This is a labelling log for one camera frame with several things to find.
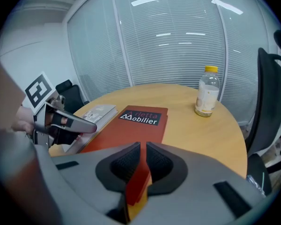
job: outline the white wall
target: white wall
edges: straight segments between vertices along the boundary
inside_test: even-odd
[[[60,22],[44,23],[51,13],[52,11],[42,11],[44,17],[38,17],[39,22],[32,22],[33,19],[28,14],[19,19],[22,14],[16,12],[13,15],[15,18],[8,21],[2,31],[0,61],[22,90],[42,71],[54,86],[67,79],[80,86],[71,53],[66,46],[68,41],[64,36],[65,31],[60,23],[64,14],[60,16]]]

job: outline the chair backrest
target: chair backrest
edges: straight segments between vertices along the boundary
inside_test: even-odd
[[[258,49],[258,98],[255,117],[246,139],[248,156],[269,147],[281,124],[281,67]]]
[[[70,80],[57,85],[55,88],[60,95],[66,98],[64,109],[68,113],[74,113],[84,106],[78,85],[72,85]]]

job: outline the table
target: table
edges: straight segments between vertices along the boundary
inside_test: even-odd
[[[247,173],[247,152],[242,132],[224,105],[217,102],[211,117],[194,112],[197,90],[175,84],[146,84],[117,90],[86,104],[75,112],[82,116],[96,105],[114,104],[122,111],[127,105],[168,108],[168,121],[163,143],[208,155],[225,164],[243,178]],[[49,150],[61,156],[60,145]]]

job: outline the black office chair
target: black office chair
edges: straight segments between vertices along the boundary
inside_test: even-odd
[[[258,98],[255,117],[246,139],[248,169],[266,195],[272,192],[269,173],[281,169],[281,162],[266,168],[255,152],[269,147],[281,124],[281,67],[262,48],[258,50]]]
[[[69,113],[74,113],[89,103],[89,101],[82,101],[78,85],[73,85],[70,80],[58,84],[55,89],[66,98],[64,109]]]

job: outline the white book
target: white book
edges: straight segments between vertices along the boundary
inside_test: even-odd
[[[81,151],[86,144],[104,127],[104,125],[110,121],[118,111],[115,105],[97,105],[87,111],[81,116],[86,121],[93,122],[97,125],[97,131],[94,133],[84,133],[78,135],[78,137],[72,142],[72,144],[62,144],[62,149],[67,154],[75,154]]]

